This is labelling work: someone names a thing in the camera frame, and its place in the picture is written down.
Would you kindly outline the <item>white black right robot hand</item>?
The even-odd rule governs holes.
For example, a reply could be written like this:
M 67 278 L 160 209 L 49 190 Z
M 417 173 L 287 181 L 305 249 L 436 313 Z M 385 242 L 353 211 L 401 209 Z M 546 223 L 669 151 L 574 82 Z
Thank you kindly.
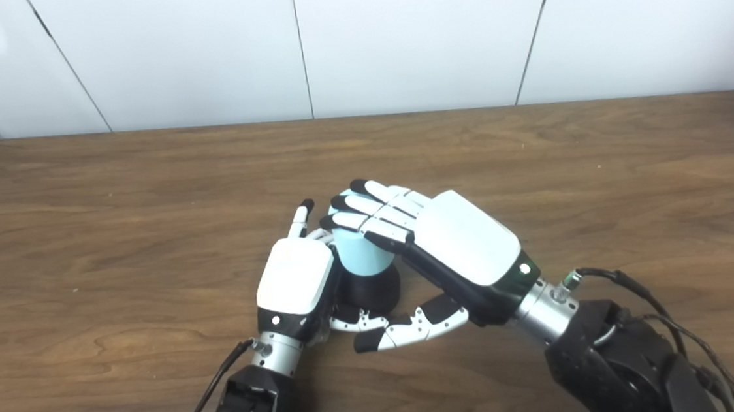
M 360 332 L 355 352 L 414 345 L 466 323 L 505 326 L 545 314 L 548 286 L 519 238 L 460 193 L 430 198 L 363 179 L 353 180 L 350 189 L 350 195 L 333 198 L 333 212 L 321 227 L 359 234 L 399 255 L 442 291 L 405 319 Z

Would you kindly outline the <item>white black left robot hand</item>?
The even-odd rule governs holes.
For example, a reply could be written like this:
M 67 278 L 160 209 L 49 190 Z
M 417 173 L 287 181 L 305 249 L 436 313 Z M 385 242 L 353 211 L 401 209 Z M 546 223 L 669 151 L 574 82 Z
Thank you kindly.
M 304 199 L 287 236 L 272 246 L 257 287 L 259 340 L 291 338 L 314 344 L 330 331 L 364 332 L 385 325 L 401 295 L 392 263 L 372 274 L 352 271 L 358 258 L 325 229 L 308 232 L 315 202 Z

